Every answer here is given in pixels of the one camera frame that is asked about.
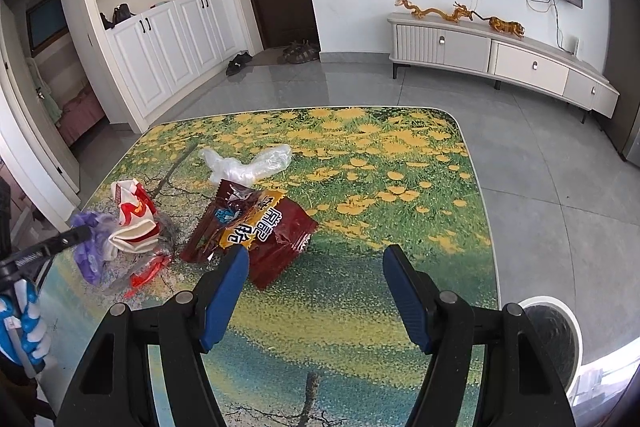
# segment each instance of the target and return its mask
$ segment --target blue gripper pad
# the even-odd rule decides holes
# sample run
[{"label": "blue gripper pad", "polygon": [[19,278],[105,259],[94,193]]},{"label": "blue gripper pad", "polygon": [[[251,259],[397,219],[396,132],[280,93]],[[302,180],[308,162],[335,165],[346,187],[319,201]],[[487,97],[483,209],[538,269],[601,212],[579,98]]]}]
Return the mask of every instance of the blue gripper pad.
[{"label": "blue gripper pad", "polygon": [[430,353],[431,340],[427,333],[427,311],[391,247],[387,247],[382,256],[382,271],[409,339],[417,344],[422,352]]},{"label": "blue gripper pad", "polygon": [[200,338],[205,352],[222,340],[248,275],[249,253],[245,247],[240,247],[207,307],[204,333]]}]

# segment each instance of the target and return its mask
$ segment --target purple plastic bag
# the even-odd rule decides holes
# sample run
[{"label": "purple plastic bag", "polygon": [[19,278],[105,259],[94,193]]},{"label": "purple plastic bag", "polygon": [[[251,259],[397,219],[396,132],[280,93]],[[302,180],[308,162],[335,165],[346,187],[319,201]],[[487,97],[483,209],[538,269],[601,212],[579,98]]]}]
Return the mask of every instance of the purple plastic bag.
[{"label": "purple plastic bag", "polygon": [[118,224],[110,214],[99,214],[93,211],[74,214],[71,216],[70,223],[72,227],[80,227],[81,225],[91,227],[91,239],[76,247],[74,260],[84,280],[97,285],[102,278],[104,247],[108,246],[109,236]]}]

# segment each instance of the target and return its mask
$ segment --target window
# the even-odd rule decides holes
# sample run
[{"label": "window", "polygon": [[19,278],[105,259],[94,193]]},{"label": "window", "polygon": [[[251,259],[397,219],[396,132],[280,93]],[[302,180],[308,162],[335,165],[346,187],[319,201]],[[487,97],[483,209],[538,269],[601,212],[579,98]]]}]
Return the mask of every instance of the window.
[{"label": "window", "polygon": [[31,56],[69,32],[60,0],[43,0],[27,10],[27,32]]}]

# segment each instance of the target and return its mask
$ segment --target red and white paper packaging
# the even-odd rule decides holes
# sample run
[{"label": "red and white paper packaging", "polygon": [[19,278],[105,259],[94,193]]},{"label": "red and white paper packaging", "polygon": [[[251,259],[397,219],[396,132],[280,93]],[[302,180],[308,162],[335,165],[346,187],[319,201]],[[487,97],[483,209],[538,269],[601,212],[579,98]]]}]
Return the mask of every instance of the red and white paper packaging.
[{"label": "red and white paper packaging", "polygon": [[153,250],[160,227],[154,220],[156,206],[137,179],[113,182],[111,197],[120,209],[118,229],[109,241],[119,250],[141,253]]}]

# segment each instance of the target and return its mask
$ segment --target metal screw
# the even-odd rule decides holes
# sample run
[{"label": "metal screw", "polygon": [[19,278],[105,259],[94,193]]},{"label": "metal screw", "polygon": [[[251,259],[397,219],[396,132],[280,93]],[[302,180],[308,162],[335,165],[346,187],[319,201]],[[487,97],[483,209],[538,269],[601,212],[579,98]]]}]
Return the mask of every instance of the metal screw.
[{"label": "metal screw", "polygon": [[122,304],[121,302],[114,304],[110,309],[109,312],[111,315],[115,315],[116,317],[118,315],[122,315],[124,313],[124,310],[126,310],[126,306],[124,304]]},{"label": "metal screw", "polygon": [[175,296],[175,301],[178,304],[187,304],[191,302],[192,299],[193,299],[193,293],[191,292],[180,292],[178,293],[178,295]]},{"label": "metal screw", "polygon": [[444,290],[440,292],[440,300],[447,304],[455,304],[458,301],[458,296],[450,290]]},{"label": "metal screw", "polygon": [[515,302],[507,304],[507,313],[514,317],[520,317],[522,315],[522,308]]}]

